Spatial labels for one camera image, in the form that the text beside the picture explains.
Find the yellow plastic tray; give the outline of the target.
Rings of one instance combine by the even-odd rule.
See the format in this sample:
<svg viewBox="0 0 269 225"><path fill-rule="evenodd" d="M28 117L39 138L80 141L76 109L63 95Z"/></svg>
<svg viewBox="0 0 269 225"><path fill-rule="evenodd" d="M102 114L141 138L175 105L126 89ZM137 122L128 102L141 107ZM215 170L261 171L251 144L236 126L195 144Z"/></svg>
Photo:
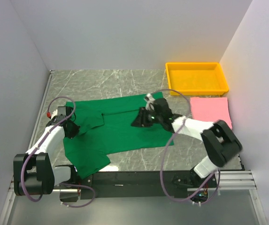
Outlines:
<svg viewBox="0 0 269 225"><path fill-rule="evenodd" d="M218 62L167 62L169 89L188 96L222 96L229 91Z"/></svg>

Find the left side aluminium rail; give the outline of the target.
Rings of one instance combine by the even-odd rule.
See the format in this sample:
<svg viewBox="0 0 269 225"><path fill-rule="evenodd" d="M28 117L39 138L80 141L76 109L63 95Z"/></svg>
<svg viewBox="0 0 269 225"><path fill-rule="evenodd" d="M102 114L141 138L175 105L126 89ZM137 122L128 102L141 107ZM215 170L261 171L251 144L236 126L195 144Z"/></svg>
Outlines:
<svg viewBox="0 0 269 225"><path fill-rule="evenodd" d="M46 96L47 96L48 91L49 91L50 82L51 82L51 79L53 77L53 72L54 72L53 70L50 70L49 77L48 77L46 87L45 87L45 90L44 90L44 93L43 93L42 101L41 101L41 104L40 104L40 108L39 108L39 111L38 111L38 115L37 115L37 118L36 118L36 121L35 121L34 129L33 129L33 132L32 132L31 138L30 138L28 148L31 148L32 145L35 142L36 132L37 132L37 129L38 129L38 126L39 126L39 123L40 123L40 117L41 117L43 107L44 107L44 104L45 104L45 101L46 101Z"/></svg>

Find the green t shirt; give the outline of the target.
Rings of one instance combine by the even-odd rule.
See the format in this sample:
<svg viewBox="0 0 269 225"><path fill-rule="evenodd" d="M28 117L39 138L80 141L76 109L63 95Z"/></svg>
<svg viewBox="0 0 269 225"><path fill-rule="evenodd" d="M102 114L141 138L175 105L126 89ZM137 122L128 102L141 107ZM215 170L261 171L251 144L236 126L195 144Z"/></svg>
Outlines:
<svg viewBox="0 0 269 225"><path fill-rule="evenodd" d="M66 158L76 167L80 178L110 164L109 154L141 148L163 147L171 137L160 124L139 128L131 126L144 95L102 100L77 101L74 123L80 127L73 138L64 138Z"/></svg>

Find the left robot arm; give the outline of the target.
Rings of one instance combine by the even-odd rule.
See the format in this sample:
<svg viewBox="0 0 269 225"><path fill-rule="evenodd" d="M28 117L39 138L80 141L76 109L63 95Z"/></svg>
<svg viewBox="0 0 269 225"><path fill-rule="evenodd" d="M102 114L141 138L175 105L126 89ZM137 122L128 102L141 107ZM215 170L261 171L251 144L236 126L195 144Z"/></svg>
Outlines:
<svg viewBox="0 0 269 225"><path fill-rule="evenodd" d="M55 115L47 114L43 135L24 154L17 154L13 160L14 193L17 196L48 195L62 182L74 182L77 172L73 165L59 165L52 168L50 156L64 138L74 138L80 126L71 119L75 110L71 106L59 106Z"/></svg>

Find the folded pink t shirt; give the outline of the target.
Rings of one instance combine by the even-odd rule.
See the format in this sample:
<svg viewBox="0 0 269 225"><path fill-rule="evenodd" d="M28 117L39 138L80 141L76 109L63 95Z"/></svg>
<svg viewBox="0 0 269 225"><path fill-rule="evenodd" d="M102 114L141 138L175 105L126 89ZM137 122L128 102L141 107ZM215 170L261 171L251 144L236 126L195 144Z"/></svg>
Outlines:
<svg viewBox="0 0 269 225"><path fill-rule="evenodd" d="M193 119L206 122L223 120L232 129L226 97L192 97L190 105Z"/></svg>

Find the aluminium extrusion rail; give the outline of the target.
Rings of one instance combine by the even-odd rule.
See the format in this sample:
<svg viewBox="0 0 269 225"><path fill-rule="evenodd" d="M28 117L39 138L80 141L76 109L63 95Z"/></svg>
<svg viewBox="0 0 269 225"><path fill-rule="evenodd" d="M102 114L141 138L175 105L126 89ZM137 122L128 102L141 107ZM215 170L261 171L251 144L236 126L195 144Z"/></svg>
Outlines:
<svg viewBox="0 0 269 225"><path fill-rule="evenodd" d="M121 185L122 181L129 180L131 184L142 181L139 175L154 175L155 180L159 179L159 173L157 171L145 171L145 172L98 172L91 176L89 179L91 184L97 184L97 180L104 177L106 181L112 179L117 185ZM251 171L221 171L215 172L208 183L219 185L219 189L225 190L245 190L256 189L256 183L254 181Z"/></svg>

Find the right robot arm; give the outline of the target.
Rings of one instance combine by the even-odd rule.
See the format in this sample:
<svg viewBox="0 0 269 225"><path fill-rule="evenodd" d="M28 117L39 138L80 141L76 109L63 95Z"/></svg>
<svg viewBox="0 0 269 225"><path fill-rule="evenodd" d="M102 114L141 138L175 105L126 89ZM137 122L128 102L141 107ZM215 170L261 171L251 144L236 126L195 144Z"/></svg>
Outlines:
<svg viewBox="0 0 269 225"><path fill-rule="evenodd" d="M225 166L239 154L243 147L228 124L223 120L204 122L173 113L165 98L145 97L146 106L141 107L131 126L148 128L160 124L166 131L182 134L203 142L205 156L185 179L188 186L199 185L218 168Z"/></svg>

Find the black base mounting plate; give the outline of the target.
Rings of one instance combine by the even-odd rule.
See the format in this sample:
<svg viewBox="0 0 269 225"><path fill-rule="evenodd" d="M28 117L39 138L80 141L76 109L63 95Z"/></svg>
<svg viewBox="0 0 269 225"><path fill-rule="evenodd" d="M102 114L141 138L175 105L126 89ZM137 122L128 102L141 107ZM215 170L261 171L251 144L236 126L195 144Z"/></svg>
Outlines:
<svg viewBox="0 0 269 225"><path fill-rule="evenodd" d="M175 198L191 195L205 179L190 171L164 171L163 183L168 194ZM93 188L98 198L165 196L159 171L97 172L85 179L76 177L71 184Z"/></svg>

